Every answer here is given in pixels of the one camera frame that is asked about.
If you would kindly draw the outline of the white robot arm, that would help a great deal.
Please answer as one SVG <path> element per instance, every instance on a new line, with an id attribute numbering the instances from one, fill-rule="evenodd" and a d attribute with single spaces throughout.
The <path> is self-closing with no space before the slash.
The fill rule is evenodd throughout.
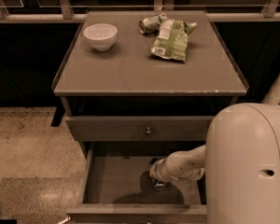
<path id="1" fill-rule="evenodd" d="M 280 224 L 280 105 L 221 110 L 203 146 L 155 161 L 150 175 L 161 182 L 204 177 L 207 224 Z"/>

